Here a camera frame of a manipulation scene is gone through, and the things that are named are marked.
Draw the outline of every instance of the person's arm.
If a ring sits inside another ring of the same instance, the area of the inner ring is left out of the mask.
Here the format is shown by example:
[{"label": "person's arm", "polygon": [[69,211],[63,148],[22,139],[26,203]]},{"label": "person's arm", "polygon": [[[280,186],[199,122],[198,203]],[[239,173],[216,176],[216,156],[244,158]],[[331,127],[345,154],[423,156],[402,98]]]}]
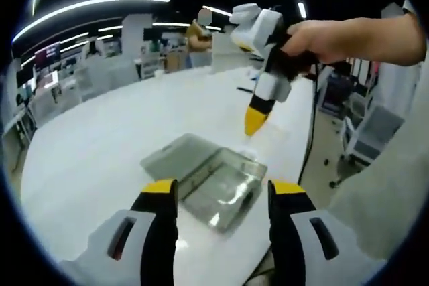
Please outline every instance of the person's arm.
[{"label": "person's arm", "polygon": [[197,50],[207,50],[212,47],[212,42],[199,40],[197,35],[188,38],[189,44]]},{"label": "person's arm", "polygon": [[426,55],[426,36],[417,17],[407,13],[386,19],[356,18],[339,27],[345,57],[414,65]]},{"label": "person's arm", "polygon": [[194,20],[191,26],[189,26],[188,31],[186,32],[188,43],[191,45],[192,48],[196,50],[207,50],[211,48],[212,43],[210,41],[199,40],[198,36],[202,35],[202,33],[203,30]]}]

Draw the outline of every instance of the floor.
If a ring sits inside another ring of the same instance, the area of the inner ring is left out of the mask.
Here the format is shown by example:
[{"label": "floor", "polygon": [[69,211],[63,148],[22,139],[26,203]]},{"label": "floor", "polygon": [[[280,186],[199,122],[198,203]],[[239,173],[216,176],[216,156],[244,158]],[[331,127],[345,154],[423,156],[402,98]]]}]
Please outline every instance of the floor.
[{"label": "floor", "polygon": [[[340,127],[341,122],[338,119],[322,112],[317,112],[313,148],[300,182],[300,185],[307,191],[317,208],[328,206],[336,191],[329,186],[329,183],[339,178],[337,163],[342,153],[338,134]],[[21,176],[26,155],[27,150],[24,150],[17,169],[9,174],[13,191],[18,198],[21,192]],[[347,171],[353,174],[357,170],[349,168]],[[255,270],[254,278],[246,285],[269,285],[267,273],[272,272],[273,267],[273,256],[269,251],[260,266]]]}]

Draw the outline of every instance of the hand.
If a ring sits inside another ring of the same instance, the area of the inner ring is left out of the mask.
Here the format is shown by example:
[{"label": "hand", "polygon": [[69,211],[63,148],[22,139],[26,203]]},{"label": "hand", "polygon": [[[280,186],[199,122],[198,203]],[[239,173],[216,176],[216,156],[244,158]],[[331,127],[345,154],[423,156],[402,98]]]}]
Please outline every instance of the hand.
[{"label": "hand", "polygon": [[340,62],[347,58],[342,51],[347,34],[342,28],[341,21],[303,21],[290,26],[288,34],[292,37],[282,50],[290,56],[308,50],[314,52],[324,64]]}]

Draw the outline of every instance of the white tabletop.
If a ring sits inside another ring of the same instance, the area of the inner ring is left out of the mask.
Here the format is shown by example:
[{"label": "white tabletop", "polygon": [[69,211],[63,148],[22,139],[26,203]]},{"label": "white tabletop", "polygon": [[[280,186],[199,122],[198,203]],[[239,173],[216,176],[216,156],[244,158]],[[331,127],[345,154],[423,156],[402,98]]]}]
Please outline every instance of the white tabletop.
[{"label": "white tabletop", "polygon": [[[298,79],[252,139],[244,116],[248,69],[210,68],[139,82],[90,100],[38,129],[22,177],[23,212],[56,261],[72,260],[88,236],[129,208],[151,178],[139,162],[185,133],[257,153],[267,178],[297,182],[312,118],[313,83]],[[242,285],[270,246],[267,188],[232,235],[219,235],[183,208],[174,261],[177,285]]]}]

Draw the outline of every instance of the transparent box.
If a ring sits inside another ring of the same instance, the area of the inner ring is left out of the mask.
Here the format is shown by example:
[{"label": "transparent box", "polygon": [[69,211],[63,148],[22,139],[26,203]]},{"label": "transparent box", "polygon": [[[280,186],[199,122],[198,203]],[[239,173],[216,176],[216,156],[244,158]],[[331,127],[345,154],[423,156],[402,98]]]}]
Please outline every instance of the transparent box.
[{"label": "transparent box", "polygon": [[184,135],[141,162],[154,180],[178,180],[183,207],[218,232],[237,227],[262,190],[267,167],[196,135]]}]

